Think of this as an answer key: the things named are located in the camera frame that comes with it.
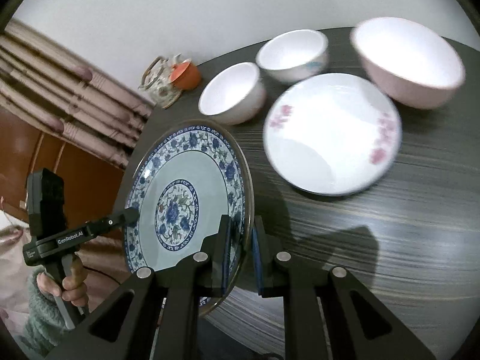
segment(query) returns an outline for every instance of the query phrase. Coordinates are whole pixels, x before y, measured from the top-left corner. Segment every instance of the sleeve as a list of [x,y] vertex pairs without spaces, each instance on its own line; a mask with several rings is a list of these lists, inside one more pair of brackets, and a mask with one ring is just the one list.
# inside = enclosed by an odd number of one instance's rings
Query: sleeve
[[65,322],[52,295],[44,295],[37,286],[37,275],[43,268],[35,269],[28,285],[29,317],[20,341],[31,351],[45,357],[68,333]]

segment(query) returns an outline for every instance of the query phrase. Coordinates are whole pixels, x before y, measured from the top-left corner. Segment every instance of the blue and white plate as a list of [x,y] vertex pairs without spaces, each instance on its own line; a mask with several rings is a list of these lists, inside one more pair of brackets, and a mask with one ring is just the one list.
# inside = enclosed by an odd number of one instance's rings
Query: blue and white plate
[[[231,135],[207,121],[186,122],[146,155],[125,204],[140,216],[124,231],[131,272],[175,266],[218,232],[220,217],[233,220],[229,288],[243,260],[253,223],[253,188],[242,150]],[[219,299],[201,300],[201,314]]]

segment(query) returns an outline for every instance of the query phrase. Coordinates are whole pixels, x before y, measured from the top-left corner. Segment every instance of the plate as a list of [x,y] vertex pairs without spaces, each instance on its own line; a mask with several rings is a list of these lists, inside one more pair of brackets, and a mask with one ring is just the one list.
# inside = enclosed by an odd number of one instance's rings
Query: plate
[[[234,138],[209,121],[183,123],[160,138],[136,171],[125,207],[140,216],[124,230],[128,267],[155,271],[175,266],[232,218],[229,290],[245,255],[253,223],[251,177]],[[222,299],[202,298],[200,314]]]
[[285,91],[270,109],[263,144],[273,168],[320,195],[364,190],[390,168],[402,127],[392,101],[371,82],[329,73]]

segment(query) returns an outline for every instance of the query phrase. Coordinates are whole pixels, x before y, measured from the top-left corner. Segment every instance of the dark wood grain table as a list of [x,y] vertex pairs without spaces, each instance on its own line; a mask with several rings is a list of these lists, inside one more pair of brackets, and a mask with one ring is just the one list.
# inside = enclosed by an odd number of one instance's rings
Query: dark wood grain table
[[[366,78],[350,30],[323,31],[330,42],[328,72]],[[450,43],[465,64],[465,85],[437,110],[396,103],[403,123],[400,153],[364,192],[311,195],[273,170],[263,150],[263,122],[287,87],[270,78],[263,78],[268,100],[260,114],[228,127],[248,161],[255,214],[267,233],[326,268],[349,268],[440,360],[455,354],[480,315],[480,52]],[[125,171],[116,209],[123,207],[138,163],[157,139],[180,121],[201,117],[197,103],[206,83],[233,64],[254,62],[262,45],[201,64],[197,89],[167,110],[154,110]],[[282,300],[257,296],[249,259],[235,289],[207,318],[260,353],[284,351]]]

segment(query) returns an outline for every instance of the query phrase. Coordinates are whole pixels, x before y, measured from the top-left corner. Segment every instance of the person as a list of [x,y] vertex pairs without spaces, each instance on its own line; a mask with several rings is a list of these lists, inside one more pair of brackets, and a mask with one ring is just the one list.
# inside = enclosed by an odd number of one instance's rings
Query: person
[[87,275],[88,271],[77,255],[71,265],[71,276],[62,281],[64,290],[45,274],[42,267],[33,271],[28,285],[29,317],[23,335],[15,337],[20,349],[30,360],[43,359],[68,332],[54,296],[61,296],[78,307],[88,304]]

